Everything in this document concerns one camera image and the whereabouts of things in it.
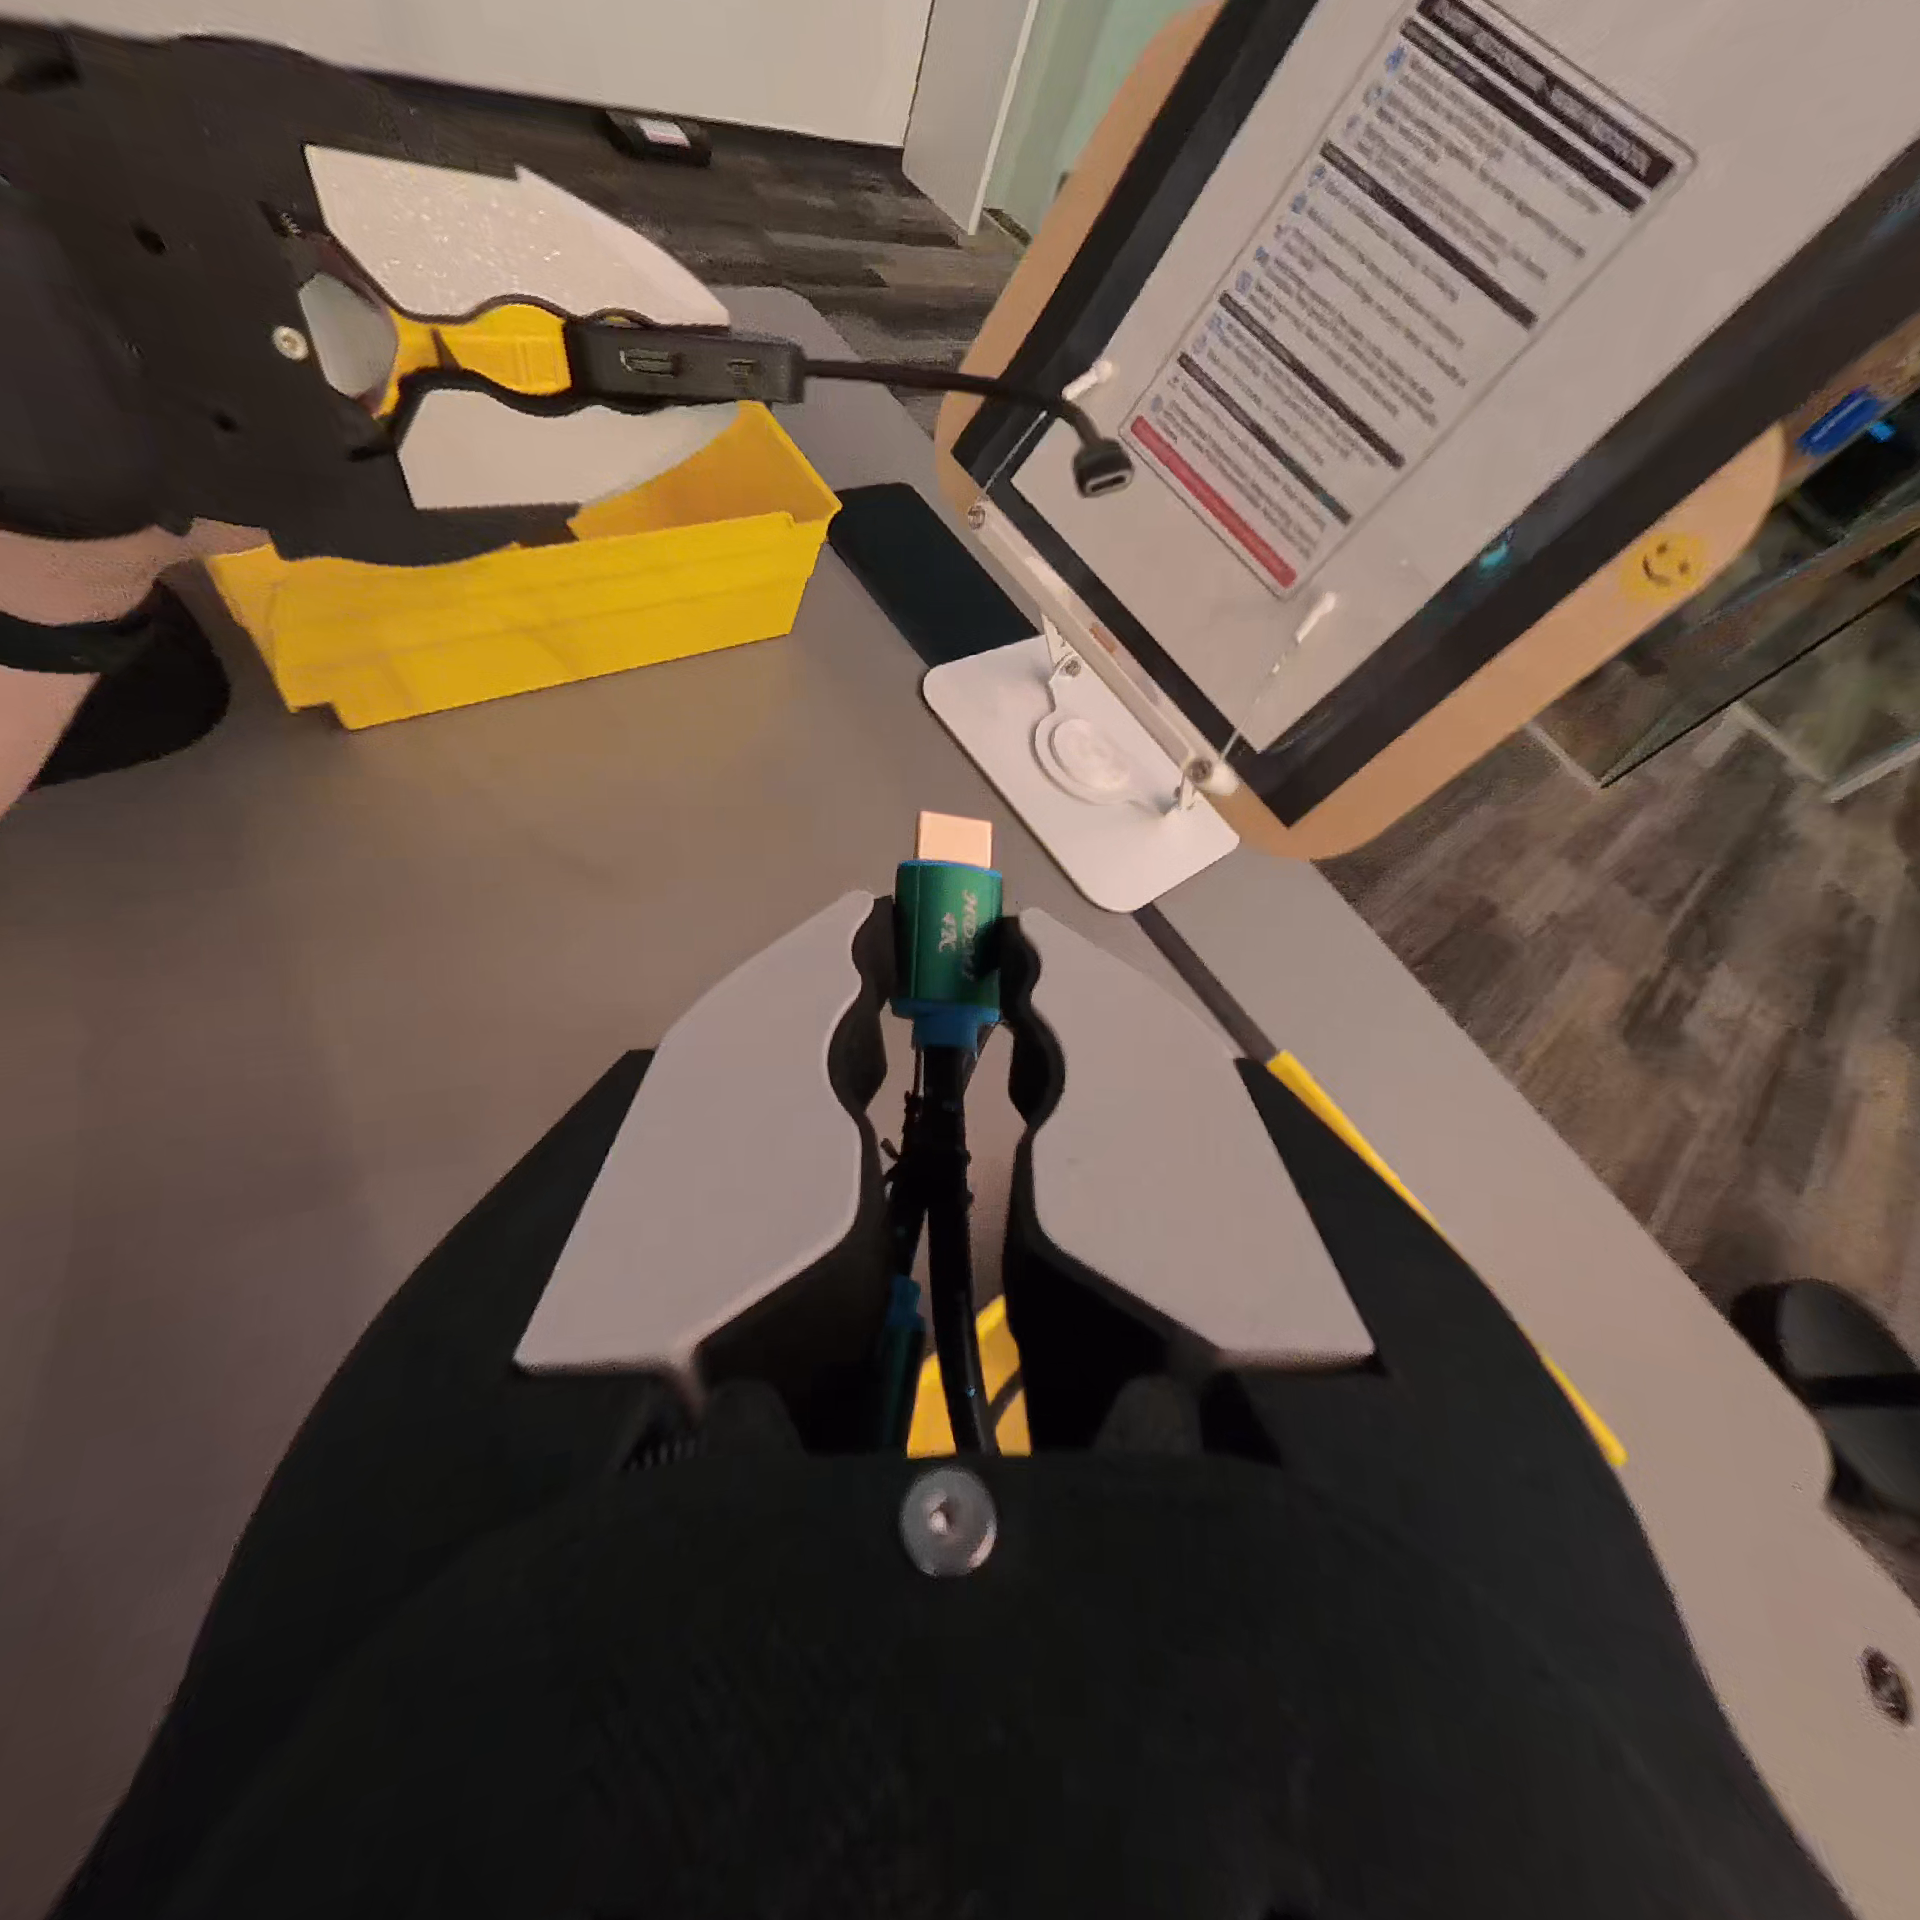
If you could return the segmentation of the yellow divided plastic bin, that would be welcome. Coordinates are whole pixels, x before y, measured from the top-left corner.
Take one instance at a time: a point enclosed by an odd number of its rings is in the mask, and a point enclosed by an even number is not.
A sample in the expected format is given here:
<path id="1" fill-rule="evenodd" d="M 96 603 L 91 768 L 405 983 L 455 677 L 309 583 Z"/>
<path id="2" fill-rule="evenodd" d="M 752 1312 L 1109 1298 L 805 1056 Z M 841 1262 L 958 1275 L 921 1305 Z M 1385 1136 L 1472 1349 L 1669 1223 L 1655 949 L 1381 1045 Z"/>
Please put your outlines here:
<path id="1" fill-rule="evenodd" d="M 757 402 L 679 411 L 683 453 L 638 455 L 608 416 L 608 475 L 553 544 L 437 567 L 286 560 L 270 544 L 206 565 L 290 713 L 345 729 L 517 697 L 789 635 L 841 498 Z"/>

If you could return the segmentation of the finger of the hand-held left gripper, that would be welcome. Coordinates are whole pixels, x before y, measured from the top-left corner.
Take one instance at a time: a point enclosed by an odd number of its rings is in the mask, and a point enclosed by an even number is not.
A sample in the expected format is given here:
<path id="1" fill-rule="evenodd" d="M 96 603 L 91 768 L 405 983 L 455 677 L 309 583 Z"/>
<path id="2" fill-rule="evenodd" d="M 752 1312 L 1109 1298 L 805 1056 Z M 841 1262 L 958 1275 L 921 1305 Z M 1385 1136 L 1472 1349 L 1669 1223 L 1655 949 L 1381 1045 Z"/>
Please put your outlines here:
<path id="1" fill-rule="evenodd" d="M 320 226 L 347 258 L 299 290 L 313 338 L 393 338 L 398 315 L 464 320 L 503 302 L 729 325 L 720 297 L 647 233 L 528 169 L 485 176 L 322 146 L 306 146 L 304 162 Z"/>
<path id="2" fill-rule="evenodd" d="M 462 368 L 393 373 L 382 418 L 423 512 L 581 510 L 629 494 L 731 430 L 741 400 L 624 411 L 501 389 Z"/>

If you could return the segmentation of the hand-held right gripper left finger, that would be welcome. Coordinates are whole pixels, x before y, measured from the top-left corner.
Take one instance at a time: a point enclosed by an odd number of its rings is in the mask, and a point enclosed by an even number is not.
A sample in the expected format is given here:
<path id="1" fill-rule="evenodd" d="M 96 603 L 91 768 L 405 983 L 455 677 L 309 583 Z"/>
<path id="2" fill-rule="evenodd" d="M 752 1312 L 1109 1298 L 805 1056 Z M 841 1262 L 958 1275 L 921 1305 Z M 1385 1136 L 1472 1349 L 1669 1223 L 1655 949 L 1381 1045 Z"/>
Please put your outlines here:
<path id="1" fill-rule="evenodd" d="M 526 1376 L 768 1385 L 818 1451 L 873 1445 L 885 901 L 843 894 L 663 1035 L 519 1337 Z"/>

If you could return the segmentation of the white stand base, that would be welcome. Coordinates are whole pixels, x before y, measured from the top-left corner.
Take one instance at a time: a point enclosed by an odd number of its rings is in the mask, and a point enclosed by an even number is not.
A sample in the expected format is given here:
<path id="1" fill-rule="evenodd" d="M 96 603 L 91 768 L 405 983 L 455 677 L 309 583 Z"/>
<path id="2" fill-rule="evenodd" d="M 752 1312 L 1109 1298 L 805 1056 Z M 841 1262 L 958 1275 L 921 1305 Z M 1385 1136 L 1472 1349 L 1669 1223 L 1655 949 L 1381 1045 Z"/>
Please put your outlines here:
<path id="1" fill-rule="evenodd" d="M 1241 843 L 1189 759 L 1049 622 L 1035 638 L 933 665 L 921 693 L 1022 827 L 1106 912 L 1154 905 Z"/>

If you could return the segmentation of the black USB-C adapter dongle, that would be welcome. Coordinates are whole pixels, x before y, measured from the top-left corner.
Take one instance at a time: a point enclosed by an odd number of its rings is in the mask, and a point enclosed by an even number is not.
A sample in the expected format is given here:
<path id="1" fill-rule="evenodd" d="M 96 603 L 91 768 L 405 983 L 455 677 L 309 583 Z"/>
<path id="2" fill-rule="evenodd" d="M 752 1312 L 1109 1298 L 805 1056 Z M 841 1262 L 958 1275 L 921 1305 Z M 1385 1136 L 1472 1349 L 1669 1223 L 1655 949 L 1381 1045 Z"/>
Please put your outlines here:
<path id="1" fill-rule="evenodd" d="M 638 327 L 626 320 L 567 320 L 567 395 L 615 409 L 747 400 L 800 405 L 811 386 L 875 386 L 992 400 L 1067 425 L 1077 437 L 1072 485 L 1081 498 L 1113 496 L 1134 482 L 1129 450 L 1079 400 L 999 375 L 853 359 L 809 357 L 798 343 L 731 329 Z"/>

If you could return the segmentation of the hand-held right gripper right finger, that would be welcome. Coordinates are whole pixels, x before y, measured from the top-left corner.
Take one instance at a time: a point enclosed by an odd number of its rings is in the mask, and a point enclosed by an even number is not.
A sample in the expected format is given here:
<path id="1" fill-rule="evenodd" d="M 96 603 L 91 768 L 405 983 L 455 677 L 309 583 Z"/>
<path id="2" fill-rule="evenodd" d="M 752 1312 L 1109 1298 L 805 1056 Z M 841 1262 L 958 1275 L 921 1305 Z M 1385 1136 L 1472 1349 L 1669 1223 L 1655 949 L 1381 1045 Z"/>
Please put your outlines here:
<path id="1" fill-rule="evenodd" d="M 1333 1374 L 1376 1342 L 1207 1019 L 1047 912 L 1001 933 L 1022 1118 L 1001 1294 L 1031 1447 L 1086 1449 L 1120 1394 Z"/>

